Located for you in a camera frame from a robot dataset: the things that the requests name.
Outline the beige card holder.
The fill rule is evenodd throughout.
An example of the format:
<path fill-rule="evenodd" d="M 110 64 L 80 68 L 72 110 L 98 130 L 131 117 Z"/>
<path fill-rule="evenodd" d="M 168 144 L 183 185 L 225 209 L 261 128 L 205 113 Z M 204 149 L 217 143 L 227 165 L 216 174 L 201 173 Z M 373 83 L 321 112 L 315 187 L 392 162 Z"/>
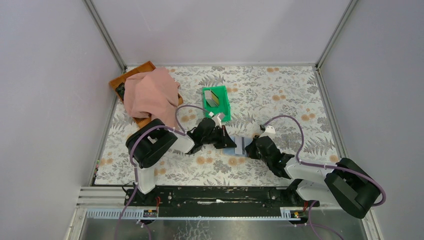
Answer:
<path fill-rule="evenodd" d="M 224 148 L 222 154 L 233 157 L 247 157 L 246 147 L 252 143 L 253 139 L 235 135 L 230 135 L 230 138 L 236 144 L 236 147 Z"/>

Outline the green plastic bin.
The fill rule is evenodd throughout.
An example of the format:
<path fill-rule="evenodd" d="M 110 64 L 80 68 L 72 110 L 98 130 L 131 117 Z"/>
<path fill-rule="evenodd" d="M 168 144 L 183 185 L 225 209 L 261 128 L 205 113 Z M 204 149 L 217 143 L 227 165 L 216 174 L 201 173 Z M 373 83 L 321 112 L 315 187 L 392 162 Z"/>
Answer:
<path fill-rule="evenodd" d="M 217 96 L 219 100 L 218 106 L 209 105 L 205 96 L 206 91 L 211 91 Z M 203 101 L 203 108 L 206 109 L 208 112 L 212 112 L 214 114 L 223 113 L 225 115 L 222 120 L 223 122 L 229 122 L 232 119 L 228 91 L 225 86 L 221 85 L 213 87 L 203 87 L 201 96 Z"/>

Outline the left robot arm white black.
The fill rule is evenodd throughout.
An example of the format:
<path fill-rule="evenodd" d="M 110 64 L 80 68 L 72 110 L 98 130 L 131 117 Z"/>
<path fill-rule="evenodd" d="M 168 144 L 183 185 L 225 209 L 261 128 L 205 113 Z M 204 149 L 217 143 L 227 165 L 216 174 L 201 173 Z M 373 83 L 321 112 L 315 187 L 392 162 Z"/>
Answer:
<path fill-rule="evenodd" d="M 160 119 L 154 119 L 126 141 L 130 163 L 134 166 L 135 187 L 142 194 L 150 193 L 156 187 L 154 165 L 168 150 L 192 155 L 204 145 L 216 149 L 236 148 L 219 118 L 205 117 L 188 132 L 166 126 Z"/>

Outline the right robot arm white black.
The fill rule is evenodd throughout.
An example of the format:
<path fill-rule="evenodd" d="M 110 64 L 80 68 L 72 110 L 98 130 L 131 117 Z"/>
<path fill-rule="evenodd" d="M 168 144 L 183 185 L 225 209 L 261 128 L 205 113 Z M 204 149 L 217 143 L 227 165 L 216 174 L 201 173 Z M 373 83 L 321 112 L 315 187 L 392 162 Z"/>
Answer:
<path fill-rule="evenodd" d="M 386 200 L 382 187 L 349 158 L 335 165 L 305 162 L 282 152 L 269 136 L 255 136 L 244 151 L 247 157 L 263 161 L 277 177 L 291 180 L 288 190 L 301 200 L 339 206 L 358 219 Z"/>

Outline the pink cloth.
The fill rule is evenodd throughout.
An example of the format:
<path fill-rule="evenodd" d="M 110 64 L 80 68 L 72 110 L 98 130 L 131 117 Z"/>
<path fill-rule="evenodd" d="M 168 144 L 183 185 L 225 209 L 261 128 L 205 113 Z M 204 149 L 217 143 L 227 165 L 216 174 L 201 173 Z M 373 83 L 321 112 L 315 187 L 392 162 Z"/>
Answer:
<path fill-rule="evenodd" d="M 128 77 L 124 83 L 123 104 L 132 118 L 160 119 L 168 127 L 177 127 L 180 83 L 164 67 Z"/>

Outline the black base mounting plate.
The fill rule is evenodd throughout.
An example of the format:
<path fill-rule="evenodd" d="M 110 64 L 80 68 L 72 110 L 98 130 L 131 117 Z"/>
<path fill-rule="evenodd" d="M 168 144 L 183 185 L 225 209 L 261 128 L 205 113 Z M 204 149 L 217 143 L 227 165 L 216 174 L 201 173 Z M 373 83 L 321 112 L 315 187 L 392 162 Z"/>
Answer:
<path fill-rule="evenodd" d="M 288 187 L 218 187 L 218 186 L 156 186 L 143 194 L 135 188 L 123 190 L 124 204 L 131 207 L 159 209 L 190 209 L 199 212 L 224 209 L 231 212 L 259 208 L 281 208 L 295 211 L 301 217 L 312 201 L 302 200 Z"/>

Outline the brown wooden tray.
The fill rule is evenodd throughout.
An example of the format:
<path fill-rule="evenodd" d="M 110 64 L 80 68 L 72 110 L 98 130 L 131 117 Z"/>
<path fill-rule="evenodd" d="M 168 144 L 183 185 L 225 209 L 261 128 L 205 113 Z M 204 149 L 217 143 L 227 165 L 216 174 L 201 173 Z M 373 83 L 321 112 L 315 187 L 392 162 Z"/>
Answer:
<path fill-rule="evenodd" d="M 153 70 L 157 69 L 155 65 L 151 61 L 147 61 L 134 69 L 122 74 L 121 76 L 111 80 L 109 82 L 109 86 L 112 88 L 112 90 L 115 92 L 115 94 L 118 96 L 118 98 L 121 100 L 122 103 L 124 103 L 124 93 L 125 93 L 125 82 L 126 79 L 129 78 L 132 75 L 138 74 L 138 73 L 145 73 L 145 72 L 151 72 Z M 178 93 L 178 106 L 180 106 L 183 103 L 182 96 Z M 133 118 L 135 123 L 138 125 L 139 128 L 147 125 L 152 118 L 148 116 L 147 118 Z"/>

